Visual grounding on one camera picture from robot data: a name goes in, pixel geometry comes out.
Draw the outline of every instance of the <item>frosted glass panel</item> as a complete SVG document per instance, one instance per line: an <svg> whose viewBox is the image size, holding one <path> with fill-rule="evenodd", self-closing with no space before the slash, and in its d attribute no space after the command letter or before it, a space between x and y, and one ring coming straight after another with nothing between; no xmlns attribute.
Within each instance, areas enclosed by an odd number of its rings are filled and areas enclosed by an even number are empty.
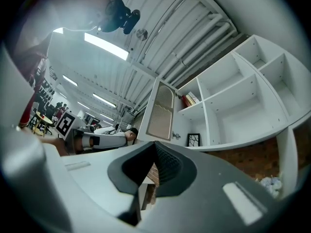
<svg viewBox="0 0 311 233"><path fill-rule="evenodd" d="M155 105L151 114L148 134L155 135L163 139L170 139L172 112Z"/></svg>
<svg viewBox="0 0 311 233"><path fill-rule="evenodd" d="M156 95L156 102L162 104L163 106L173 108L174 102L173 92L164 85L160 86L158 93Z"/></svg>
<svg viewBox="0 0 311 233"><path fill-rule="evenodd" d="M150 115L147 134L171 140L175 91L160 82Z"/></svg>

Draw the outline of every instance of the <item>white shelving unit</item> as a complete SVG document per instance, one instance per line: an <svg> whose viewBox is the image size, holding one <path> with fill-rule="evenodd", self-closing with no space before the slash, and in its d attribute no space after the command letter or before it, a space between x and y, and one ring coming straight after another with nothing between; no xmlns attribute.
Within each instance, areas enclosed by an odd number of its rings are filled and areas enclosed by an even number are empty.
<svg viewBox="0 0 311 233"><path fill-rule="evenodd" d="M234 54L227 54L197 77L201 97L207 99L253 73L247 63L240 61ZM180 92L187 90L188 84L182 87Z"/></svg>
<svg viewBox="0 0 311 233"><path fill-rule="evenodd" d="M259 70L276 90L290 116L311 106L311 73L292 56L282 53Z"/></svg>
<svg viewBox="0 0 311 233"><path fill-rule="evenodd" d="M174 94L172 123L160 125L153 135L150 124L159 86ZM185 108L179 96L192 92L200 102ZM277 136L283 196L290 194L297 177L297 151L292 125L311 117L311 73L278 45L253 35L178 91L157 79L138 139L187 146L187 135L199 133L198 151L234 149ZM172 131L180 138L159 138Z"/></svg>
<svg viewBox="0 0 311 233"><path fill-rule="evenodd" d="M282 54L283 50L261 37L253 36L245 44L237 47L235 52L249 61L255 68L260 68Z"/></svg>

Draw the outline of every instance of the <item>cabinet door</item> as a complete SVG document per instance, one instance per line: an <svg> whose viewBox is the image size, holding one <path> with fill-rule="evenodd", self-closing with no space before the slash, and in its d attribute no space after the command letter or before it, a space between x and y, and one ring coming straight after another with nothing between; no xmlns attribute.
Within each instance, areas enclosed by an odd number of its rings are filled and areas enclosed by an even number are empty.
<svg viewBox="0 0 311 233"><path fill-rule="evenodd" d="M176 106L181 106L177 90L157 78L141 122L138 139L171 142Z"/></svg>

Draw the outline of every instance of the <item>shelf compartment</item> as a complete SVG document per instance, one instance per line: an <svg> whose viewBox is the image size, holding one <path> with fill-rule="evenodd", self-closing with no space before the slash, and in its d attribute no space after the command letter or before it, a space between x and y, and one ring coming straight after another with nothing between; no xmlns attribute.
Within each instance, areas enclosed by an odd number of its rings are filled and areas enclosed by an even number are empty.
<svg viewBox="0 0 311 233"><path fill-rule="evenodd" d="M174 144L187 146L187 136L189 133L200 134L200 146L207 144L207 125L203 102L197 103L191 107L178 111L174 116L173 131L180 134L181 139L174 140Z"/></svg>
<svg viewBox="0 0 311 233"><path fill-rule="evenodd" d="M293 56L283 53L260 69L291 116L311 106L311 73Z"/></svg>
<svg viewBox="0 0 311 233"><path fill-rule="evenodd" d="M241 44L235 52L259 69L266 63L282 54L282 49L274 43L259 36L252 36Z"/></svg>
<svg viewBox="0 0 311 233"><path fill-rule="evenodd" d="M189 92L192 92L199 101L202 101L199 84L196 78L181 87L178 92L182 95L187 95Z"/></svg>
<svg viewBox="0 0 311 233"><path fill-rule="evenodd" d="M254 74L248 63L229 53L198 76L203 99L215 95Z"/></svg>
<svg viewBox="0 0 311 233"><path fill-rule="evenodd" d="M287 119L279 101L259 75L205 100L210 145L244 142Z"/></svg>

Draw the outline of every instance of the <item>picture frame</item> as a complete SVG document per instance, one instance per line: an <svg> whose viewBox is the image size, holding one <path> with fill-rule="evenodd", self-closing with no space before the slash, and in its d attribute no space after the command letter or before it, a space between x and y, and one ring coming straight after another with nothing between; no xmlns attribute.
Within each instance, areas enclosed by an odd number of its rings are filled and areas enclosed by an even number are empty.
<svg viewBox="0 0 311 233"><path fill-rule="evenodd" d="M200 142L200 134L191 133L187 136L187 147L199 147Z"/></svg>

